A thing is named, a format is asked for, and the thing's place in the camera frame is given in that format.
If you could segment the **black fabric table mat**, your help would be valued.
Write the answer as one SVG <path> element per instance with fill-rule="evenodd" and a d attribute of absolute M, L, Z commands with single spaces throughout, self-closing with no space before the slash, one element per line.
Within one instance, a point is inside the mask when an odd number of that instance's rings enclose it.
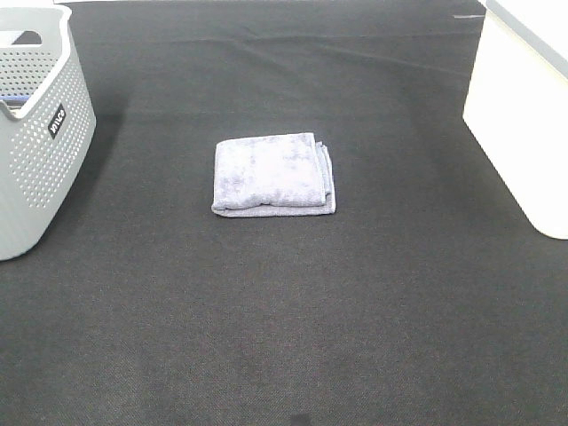
<path fill-rule="evenodd" d="M 480 3 L 71 8 L 97 128 L 1 266 L 2 424 L 566 424 L 567 245 L 462 119 Z M 219 141 L 303 131 L 334 215 L 211 212 Z"/>

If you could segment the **white storage bin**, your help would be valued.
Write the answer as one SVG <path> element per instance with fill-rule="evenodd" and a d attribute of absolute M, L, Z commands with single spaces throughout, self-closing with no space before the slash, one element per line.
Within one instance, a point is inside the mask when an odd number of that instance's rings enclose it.
<path fill-rule="evenodd" d="M 531 225 L 567 237 L 567 3 L 485 1 L 463 120 Z"/>

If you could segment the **blue towel in basket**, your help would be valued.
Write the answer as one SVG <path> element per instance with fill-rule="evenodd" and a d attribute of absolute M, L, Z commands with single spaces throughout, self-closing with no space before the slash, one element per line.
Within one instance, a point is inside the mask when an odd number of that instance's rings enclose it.
<path fill-rule="evenodd" d="M 10 108 L 10 109 L 20 109 L 29 100 L 29 95 L 1 95 L 0 99 Z"/>

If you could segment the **lavender towel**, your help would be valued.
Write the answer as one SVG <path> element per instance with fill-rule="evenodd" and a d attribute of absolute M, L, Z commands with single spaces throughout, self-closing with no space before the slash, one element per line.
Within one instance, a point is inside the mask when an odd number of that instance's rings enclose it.
<path fill-rule="evenodd" d="M 311 132 L 218 143 L 211 210 L 221 217 L 335 213 L 333 165 L 327 146 Z"/>

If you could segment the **grey perforated laundry basket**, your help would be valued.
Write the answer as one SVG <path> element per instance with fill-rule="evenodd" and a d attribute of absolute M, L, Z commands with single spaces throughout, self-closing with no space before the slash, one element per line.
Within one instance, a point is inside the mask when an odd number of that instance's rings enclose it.
<path fill-rule="evenodd" d="M 1 95 L 29 95 L 20 109 L 1 100 L 1 258 L 40 241 L 83 164 L 96 117 L 69 21 L 52 1 L 6 1 L 1 29 L 39 43 L 1 49 Z"/>

